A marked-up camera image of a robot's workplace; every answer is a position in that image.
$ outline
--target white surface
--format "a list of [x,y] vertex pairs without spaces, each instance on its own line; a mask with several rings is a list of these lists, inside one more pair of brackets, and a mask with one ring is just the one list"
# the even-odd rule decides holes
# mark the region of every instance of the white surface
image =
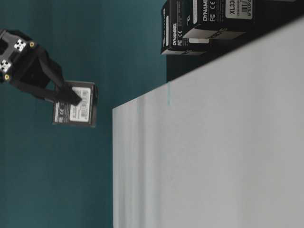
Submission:
[[303,31],[113,110],[115,228],[303,226]]

